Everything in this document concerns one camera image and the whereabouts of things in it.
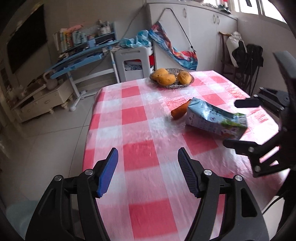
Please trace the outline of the blue green milk carton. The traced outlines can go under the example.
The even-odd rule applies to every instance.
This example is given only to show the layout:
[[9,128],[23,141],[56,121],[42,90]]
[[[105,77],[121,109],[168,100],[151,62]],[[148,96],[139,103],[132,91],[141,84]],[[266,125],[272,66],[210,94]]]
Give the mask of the blue green milk carton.
[[229,113],[195,97],[187,107],[186,124],[232,140],[239,140],[248,128],[245,114]]

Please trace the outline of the orange peel piece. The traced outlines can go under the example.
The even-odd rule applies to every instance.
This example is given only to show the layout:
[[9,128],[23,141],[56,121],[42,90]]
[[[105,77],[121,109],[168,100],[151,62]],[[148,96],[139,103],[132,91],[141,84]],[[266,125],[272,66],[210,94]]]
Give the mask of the orange peel piece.
[[182,104],[181,106],[173,109],[171,111],[171,116],[174,120],[178,120],[182,118],[187,113],[188,105],[190,104],[191,100],[189,99],[187,102]]

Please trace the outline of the black folding chair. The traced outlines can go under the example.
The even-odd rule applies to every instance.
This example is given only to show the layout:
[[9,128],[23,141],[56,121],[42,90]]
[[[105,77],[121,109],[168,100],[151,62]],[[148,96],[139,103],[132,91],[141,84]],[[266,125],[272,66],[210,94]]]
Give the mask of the black folding chair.
[[263,48],[245,44],[237,31],[227,34],[219,32],[222,43],[221,75],[230,77],[248,95],[254,92],[260,68],[263,67]]

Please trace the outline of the red white checkered tablecloth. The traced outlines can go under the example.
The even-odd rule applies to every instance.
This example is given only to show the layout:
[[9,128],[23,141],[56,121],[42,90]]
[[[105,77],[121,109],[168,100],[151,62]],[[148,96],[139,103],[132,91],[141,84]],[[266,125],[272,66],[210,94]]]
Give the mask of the red white checkered tablecloth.
[[263,144],[278,125],[262,108],[236,108],[247,94],[214,71],[193,73],[194,83],[165,89],[149,78],[102,88],[95,97],[86,138],[83,169],[92,168],[112,148],[118,164],[107,192],[97,200],[111,240],[184,240],[199,205],[178,164],[178,149],[215,174],[239,174],[264,208],[288,172],[254,178],[247,157],[227,149],[208,132],[173,120],[171,111],[191,98],[247,116],[242,139]]

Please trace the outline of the yellow mango right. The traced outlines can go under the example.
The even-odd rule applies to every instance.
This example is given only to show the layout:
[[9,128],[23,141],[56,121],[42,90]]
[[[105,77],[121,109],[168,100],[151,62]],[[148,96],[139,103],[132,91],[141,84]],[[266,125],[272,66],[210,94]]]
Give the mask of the yellow mango right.
[[180,71],[177,76],[178,82],[182,85],[187,85],[191,83],[192,77],[187,71]]

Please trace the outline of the light blue sofa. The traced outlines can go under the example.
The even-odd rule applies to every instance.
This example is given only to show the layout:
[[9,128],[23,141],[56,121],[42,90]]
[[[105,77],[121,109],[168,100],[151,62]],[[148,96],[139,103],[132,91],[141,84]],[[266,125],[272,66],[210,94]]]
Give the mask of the light blue sofa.
[[38,201],[15,203],[6,209],[6,217],[15,231],[24,239]]

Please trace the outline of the cream tv cabinet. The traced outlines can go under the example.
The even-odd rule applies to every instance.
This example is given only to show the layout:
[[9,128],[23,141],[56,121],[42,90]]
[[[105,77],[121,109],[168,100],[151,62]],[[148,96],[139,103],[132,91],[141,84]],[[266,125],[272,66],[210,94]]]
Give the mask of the cream tv cabinet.
[[12,109],[16,121],[26,122],[45,113],[52,113],[53,108],[61,106],[68,107],[73,100],[73,88],[69,80],[64,81],[53,90],[46,87],[34,91],[32,94],[17,103]]

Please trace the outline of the pale kettlebell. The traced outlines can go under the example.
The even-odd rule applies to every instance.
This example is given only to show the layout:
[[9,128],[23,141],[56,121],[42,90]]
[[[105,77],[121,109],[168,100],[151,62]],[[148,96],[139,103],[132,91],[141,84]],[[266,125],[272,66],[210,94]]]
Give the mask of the pale kettlebell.
[[58,86],[57,79],[52,79],[51,74],[53,73],[52,70],[49,70],[43,74],[43,79],[46,82],[46,88],[48,90],[53,90]]

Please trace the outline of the colourful fabric bag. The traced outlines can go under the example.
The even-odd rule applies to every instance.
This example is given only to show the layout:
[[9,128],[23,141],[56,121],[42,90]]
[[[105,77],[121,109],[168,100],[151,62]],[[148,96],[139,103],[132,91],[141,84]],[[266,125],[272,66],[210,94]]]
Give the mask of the colourful fabric bag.
[[178,51],[171,43],[163,26],[159,21],[154,23],[149,30],[150,38],[162,49],[168,56],[175,60],[182,68],[196,70],[198,58],[195,49],[191,46],[191,51]]

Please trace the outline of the white plastic stool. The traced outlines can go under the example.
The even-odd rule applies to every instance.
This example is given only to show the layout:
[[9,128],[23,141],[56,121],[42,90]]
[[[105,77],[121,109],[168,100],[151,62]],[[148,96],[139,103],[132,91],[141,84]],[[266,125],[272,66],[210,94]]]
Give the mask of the white plastic stool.
[[120,49],[114,57],[120,82],[147,78],[154,72],[153,47]]

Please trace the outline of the blue children's study desk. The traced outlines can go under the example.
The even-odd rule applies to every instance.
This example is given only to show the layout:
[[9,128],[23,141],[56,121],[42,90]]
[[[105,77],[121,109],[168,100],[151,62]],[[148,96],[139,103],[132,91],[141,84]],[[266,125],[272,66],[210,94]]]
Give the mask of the blue children's study desk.
[[[94,43],[94,46],[88,47],[86,43],[82,43],[80,45],[77,45],[76,47],[73,47],[73,50],[77,50],[78,48],[82,47],[84,47],[84,49],[71,55],[70,57],[64,58],[63,60],[53,65],[45,72],[46,75],[50,75],[51,80],[57,79],[64,75],[69,79],[70,85],[72,86],[72,89],[76,96],[76,100],[74,101],[74,104],[71,105],[70,111],[76,110],[79,101],[86,97],[93,96],[97,93],[96,91],[92,90],[83,90],[80,92],[77,88],[77,85],[79,83],[103,75],[108,75],[111,73],[115,75],[116,82],[120,82],[114,59],[114,54],[112,52],[112,48],[119,43],[119,40],[117,39],[116,35],[115,23],[110,23],[109,28],[109,33],[105,32],[102,35],[95,37],[93,38],[93,40],[90,41],[91,43]],[[97,71],[95,73],[89,73],[78,79],[73,79],[71,72],[95,62],[102,63],[102,61],[106,58],[109,58],[111,60],[111,68]]]

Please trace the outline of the light blue plastic bag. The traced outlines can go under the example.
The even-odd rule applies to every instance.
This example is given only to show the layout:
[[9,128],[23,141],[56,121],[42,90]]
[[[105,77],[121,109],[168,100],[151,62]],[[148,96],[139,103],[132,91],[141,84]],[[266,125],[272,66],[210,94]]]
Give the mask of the light blue plastic bag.
[[148,30],[141,30],[137,33],[134,38],[123,38],[119,42],[119,45],[122,48],[137,48],[137,47],[146,47],[149,48],[152,46],[152,39],[149,36]]

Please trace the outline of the row of books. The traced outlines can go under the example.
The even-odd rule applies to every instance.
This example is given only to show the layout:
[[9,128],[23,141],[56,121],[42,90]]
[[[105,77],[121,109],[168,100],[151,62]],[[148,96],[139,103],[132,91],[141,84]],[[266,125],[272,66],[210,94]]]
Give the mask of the row of books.
[[61,28],[53,34],[54,44],[59,54],[64,53],[74,46],[72,34],[81,28],[83,28],[83,25],[75,25],[69,28]]

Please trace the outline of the white pen cup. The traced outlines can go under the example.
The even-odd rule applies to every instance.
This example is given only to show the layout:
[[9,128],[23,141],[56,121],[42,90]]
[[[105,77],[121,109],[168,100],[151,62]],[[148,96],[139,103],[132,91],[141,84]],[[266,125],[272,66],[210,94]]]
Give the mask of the white pen cup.
[[111,33],[111,27],[108,21],[98,20],[97,28],[99,36]]

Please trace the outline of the black wall television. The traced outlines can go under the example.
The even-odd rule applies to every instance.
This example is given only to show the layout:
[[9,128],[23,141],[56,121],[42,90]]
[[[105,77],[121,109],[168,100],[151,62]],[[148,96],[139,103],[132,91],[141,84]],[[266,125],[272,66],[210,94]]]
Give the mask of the black wall television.
[[18,28],[7,43],[10,69],[15,73],[48,41],[44,5],[39,6]]

